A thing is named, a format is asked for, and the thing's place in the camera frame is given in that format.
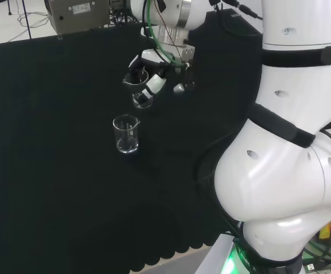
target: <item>green light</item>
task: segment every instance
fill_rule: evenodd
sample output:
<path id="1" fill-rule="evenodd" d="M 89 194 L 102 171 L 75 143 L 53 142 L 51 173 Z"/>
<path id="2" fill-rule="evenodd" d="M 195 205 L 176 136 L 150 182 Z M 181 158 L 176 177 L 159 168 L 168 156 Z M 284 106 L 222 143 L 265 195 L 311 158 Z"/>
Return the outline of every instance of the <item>green light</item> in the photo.
<path id="1" fill-rule="evenodd" d="M 232 258 L 228 258 L 225 261 L 224 267 L 222 267 L 221 274 L 231 274 L 235 268 L 235 264 Z"/>

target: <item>connector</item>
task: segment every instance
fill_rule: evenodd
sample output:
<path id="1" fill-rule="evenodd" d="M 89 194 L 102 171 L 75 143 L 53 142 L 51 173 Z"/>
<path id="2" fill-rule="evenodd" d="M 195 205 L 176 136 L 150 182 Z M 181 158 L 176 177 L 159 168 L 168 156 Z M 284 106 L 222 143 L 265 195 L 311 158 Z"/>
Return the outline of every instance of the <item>connector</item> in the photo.
<path id="1" fill-rule="evenodd" d="M 238 7 L 240 5 L 240 3 L 236 0 L 223 0 L 223 2 L 233 7 Z"/>
<path id="2" fill-rule="evenodd" d="M 246 15 L 249 15 L 253 18 L 257 18 L 258 14 L 256 14 L 254 11 L 252 11 L 250 8 L 248 8 L 245 5 L 240 5 L 239 7 L 240 11 L 242 11 L 243 13 L 245 13 Z"/>

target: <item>green cable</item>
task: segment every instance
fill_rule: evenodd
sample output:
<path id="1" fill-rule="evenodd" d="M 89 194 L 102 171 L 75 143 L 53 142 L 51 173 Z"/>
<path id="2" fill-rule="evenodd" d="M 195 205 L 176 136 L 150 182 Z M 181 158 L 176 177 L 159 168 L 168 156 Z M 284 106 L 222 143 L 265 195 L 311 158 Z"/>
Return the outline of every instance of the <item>green cable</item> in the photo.
<path id="1" fill-rule="evenodd" d="M 151 26 L 151 21 L 150 21 L 150 6 L 151 6 L 151 0 L 147 0 L 147 25 L 149 26 L 150 34 L 153 37 L 153 39 L 154 39 L 157 47 L 165 55 L 165 57 L 167 57 L 167 59 L 169 59 L 169 61 L 171 61 L 171 63 L 174 63 L 175 65 L 179 65 L 179 66 L 185 66 L 186 64 L 179 63 L 179 62 L 175 61 L 173 58 L 169 57 L 168 54 L 167 54 L 167 52 L 161 47 L 158 39 L 154 35 L 154 31 L 153 31 L 153 28 Z"/>

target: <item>gray machine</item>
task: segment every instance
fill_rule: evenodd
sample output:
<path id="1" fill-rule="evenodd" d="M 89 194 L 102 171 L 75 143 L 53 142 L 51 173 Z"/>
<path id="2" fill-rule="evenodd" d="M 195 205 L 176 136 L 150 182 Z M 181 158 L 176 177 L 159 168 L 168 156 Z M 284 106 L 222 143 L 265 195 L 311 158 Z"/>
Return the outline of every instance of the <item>gray machine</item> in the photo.
<path id="1" fill-rule="evenodd" d="M 108 0 L 45 0 L 45 5 L 57 34 L 103 27 L 110 22 Z"/>

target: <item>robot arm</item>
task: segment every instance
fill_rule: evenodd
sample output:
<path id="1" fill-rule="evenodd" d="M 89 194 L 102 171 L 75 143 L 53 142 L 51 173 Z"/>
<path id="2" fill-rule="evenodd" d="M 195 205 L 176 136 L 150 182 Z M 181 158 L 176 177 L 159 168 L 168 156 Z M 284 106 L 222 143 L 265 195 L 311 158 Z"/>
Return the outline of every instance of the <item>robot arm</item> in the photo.
<path id="1" fill-rule="evenodd" d="M 150 18 L 143 14 L 143 0 L 132 0 L 132 11 L 159 25 L 154 36 L 164 51 L 162 58 L 157 49 L 144 51 L 130 65 L 124 82 L 140 106 L 149 106 L 166 88 L 167 72 L 179 73 L 168 61 L 192 63 L 194 49 L 185 40 L 203 24 L 210 5 L 148 1 Z M 283 138 L 249 119 L 218 162 L 215 189 L 224 210 L 245 222 L 246 242 L 283 266 L 295 263 L 309 239 L 331 221 L 331 140 L 319 133 L 331 121 L 331 0 L 262 4 L 264 65 L 256 103 L 315 140 L 302 146 L 286 137 L 291 132 Z"/>
<path id="2" fill-rule="evenodd" d="M 149 23 L 149 28 L 145 29 L 143 22 L 143 35 L 157 44 L 156 48 L 144 50 L 135 57 L 123 79 L 132 93 L 134 105 L 149 107 L 162 90 L 171 89 L 177 94 L 193 90 L 195 48 L 186 41 L 189 30 L 203 24 L 209 3 L 201 0 L 133 0 L 131 8 L 137 18 Z M 151 27 L 150 20 L 159 26 Z M 173 87 L 167 84 L 169 76 L 178 78 Z"/>

